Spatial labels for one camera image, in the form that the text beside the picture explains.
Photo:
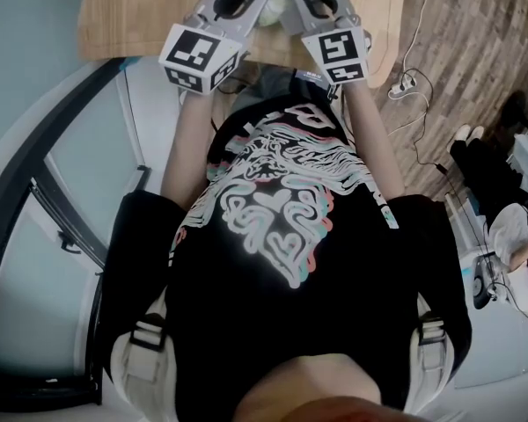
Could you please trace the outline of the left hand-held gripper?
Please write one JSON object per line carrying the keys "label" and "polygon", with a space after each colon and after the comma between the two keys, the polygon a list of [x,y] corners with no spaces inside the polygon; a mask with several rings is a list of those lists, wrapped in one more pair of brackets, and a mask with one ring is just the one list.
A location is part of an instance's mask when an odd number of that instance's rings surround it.
{"label": "left hand-held gripper", "polygon": [[158,58],[168,80],[209,95],[248,53],[252,31],[268,0],[199,0],[174,24]]}

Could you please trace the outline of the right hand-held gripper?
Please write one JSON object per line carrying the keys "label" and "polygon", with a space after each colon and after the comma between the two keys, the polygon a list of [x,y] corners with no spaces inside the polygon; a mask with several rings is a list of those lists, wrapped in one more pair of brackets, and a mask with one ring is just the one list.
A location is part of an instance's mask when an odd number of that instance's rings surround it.
{"label": "right hand-held gripper", "polygon": [[301,39],[331,85],[368,78],[371,36],[350,0],[290,0],[281,25]]}

